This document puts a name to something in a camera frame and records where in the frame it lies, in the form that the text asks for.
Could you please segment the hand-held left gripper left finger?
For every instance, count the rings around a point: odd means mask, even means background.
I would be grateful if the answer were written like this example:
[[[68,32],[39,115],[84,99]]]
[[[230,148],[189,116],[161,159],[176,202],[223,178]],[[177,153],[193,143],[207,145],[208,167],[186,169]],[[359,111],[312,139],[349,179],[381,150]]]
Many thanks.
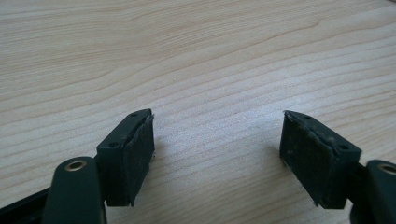
[[[155,150],[153,119],[149,108],[135,111],[97,146],[95,159],[108,206],[134,206]]]

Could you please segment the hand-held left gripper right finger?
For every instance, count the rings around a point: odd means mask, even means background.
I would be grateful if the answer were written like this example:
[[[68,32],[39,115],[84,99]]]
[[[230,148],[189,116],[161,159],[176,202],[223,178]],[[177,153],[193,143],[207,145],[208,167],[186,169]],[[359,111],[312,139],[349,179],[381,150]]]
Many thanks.
[[[345,207],[349,172],[361,156],[358,147],[320,121],[287,110],[279,153],[316,205]]]

